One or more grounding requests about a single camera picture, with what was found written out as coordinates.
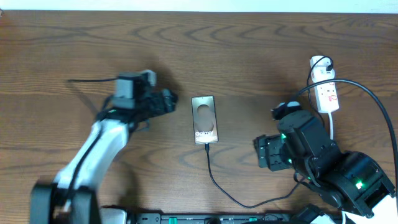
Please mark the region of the Samsung Galaxy smartphone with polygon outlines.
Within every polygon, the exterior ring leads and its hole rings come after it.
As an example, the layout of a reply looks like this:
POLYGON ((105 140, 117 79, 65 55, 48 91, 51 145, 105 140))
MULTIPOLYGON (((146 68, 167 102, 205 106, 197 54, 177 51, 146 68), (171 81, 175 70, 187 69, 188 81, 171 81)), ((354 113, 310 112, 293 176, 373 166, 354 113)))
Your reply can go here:
POLYGON ((195 144, 217 143, 218 128, 215 97, 196 96, 192 98, 193 138, 195 144))

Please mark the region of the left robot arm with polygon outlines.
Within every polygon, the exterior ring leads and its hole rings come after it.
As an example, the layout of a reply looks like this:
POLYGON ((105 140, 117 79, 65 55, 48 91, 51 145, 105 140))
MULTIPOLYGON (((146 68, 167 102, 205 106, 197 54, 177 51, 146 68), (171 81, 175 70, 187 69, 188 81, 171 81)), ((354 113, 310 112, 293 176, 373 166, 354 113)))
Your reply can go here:
POLYGON ((175 111, 178 96, 155 91, 152 70, 120 73, 114 93, 96 115, 90 135, 76 156, 49 183, 36 183, 30 195, 30 223, 134 223, 117 207, 101 208, 97 191, 114 158, 142 122, 175 111))

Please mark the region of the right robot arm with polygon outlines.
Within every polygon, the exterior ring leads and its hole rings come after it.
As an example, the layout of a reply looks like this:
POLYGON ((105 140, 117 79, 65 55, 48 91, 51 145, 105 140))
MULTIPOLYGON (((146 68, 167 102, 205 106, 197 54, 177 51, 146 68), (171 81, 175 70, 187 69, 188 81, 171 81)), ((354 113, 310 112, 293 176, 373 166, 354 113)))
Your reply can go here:
POLYGON ((361 217, 375 216, 373 208, 395 187, 379 164, 358 151, 342 152, 321 122, 307 110, 285 115, 278 134, 253 140, 259 167, 293 169, 306 180, 300 184, 338 210, 361 217))

